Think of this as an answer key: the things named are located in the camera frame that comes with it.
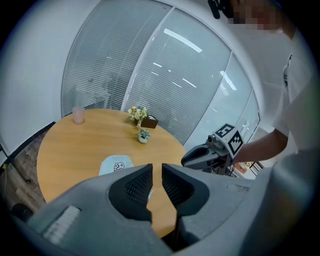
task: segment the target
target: ceiling light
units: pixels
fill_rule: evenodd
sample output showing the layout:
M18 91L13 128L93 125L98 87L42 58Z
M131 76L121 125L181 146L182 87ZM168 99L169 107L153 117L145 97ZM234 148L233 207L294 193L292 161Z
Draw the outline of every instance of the ceiling light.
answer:
M164 29L164 33L166 33L167 35L178 39L179 41L181 41L182 43L186 44L187 46L191 47L192 49L194 49L196 52L201 53L202 49L200 49L198 46L196 46L194 43L190 42L188 39L184 38L183 36L169 30L169 29Z
M183 81L185 81L185 82L187 82L189 85L192 85L194 88L197 88L194 84L192 84L192 83L190 83L188 80L186 80L186 79L182 79Z
M175 84L176 86L179 86L180 88L182 88L182 86L180 86L179 84L176 84L175 82L172 82L173 84Z
M162 66L161 65L159 65L159 64L157 64L157 63L153 63L154 65L156 65L156 66L158 66L158 67L160 67L160 68L162 68Z
M226 80L226 82L230 85L231 89L236 91L237 88L235 87L234 83L230 80L230 78L228 77L228 75L226 74L226 72L224 71L220 71L220 74L224 77L224 79Z

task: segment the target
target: small potted plant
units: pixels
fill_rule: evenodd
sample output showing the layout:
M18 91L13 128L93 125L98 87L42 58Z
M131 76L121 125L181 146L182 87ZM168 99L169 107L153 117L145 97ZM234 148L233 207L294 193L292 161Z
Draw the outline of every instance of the small potted plant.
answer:
M148 139L151 137L150 131L141 129L139 133L137 133L138 139L141 143L147 143Z

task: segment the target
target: round wooden table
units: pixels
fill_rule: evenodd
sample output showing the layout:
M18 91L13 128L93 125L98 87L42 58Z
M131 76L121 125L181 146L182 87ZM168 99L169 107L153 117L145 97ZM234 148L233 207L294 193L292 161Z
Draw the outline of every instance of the round wooden table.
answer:
M38 182L46 202L75 184L99 175L103 160L112 155L127 155L134 166L153 164L154 192L147 208L152 213L152 228L159 237L175 228L176 209L162 187L162 163L181 164L184 147L159 125L149 129L146 144L138 141L139 132L128 113L110 109L85 111L81 125L68 115L45 135L37 157Z

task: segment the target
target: white shirt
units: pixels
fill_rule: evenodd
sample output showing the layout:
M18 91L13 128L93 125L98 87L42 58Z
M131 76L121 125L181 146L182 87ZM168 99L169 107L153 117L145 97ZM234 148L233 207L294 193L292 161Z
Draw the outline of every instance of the white shirt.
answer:
M317 63L296 31L283 70L280 103L273 127L288 137L282 156L320 146L320 83Z

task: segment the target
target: person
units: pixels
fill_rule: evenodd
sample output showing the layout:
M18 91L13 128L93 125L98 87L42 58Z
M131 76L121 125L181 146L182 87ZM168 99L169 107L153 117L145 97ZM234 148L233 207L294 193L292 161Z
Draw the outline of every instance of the person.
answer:
M233 23L251 24L258 30L284 33L292 43L291 55L283 70L283 84L274 131L245 144L233 159L239 162L258 162L283 156L298 150L319 148L319 72L308 44L301 32L271 0L221 0L220 10L233 18Z

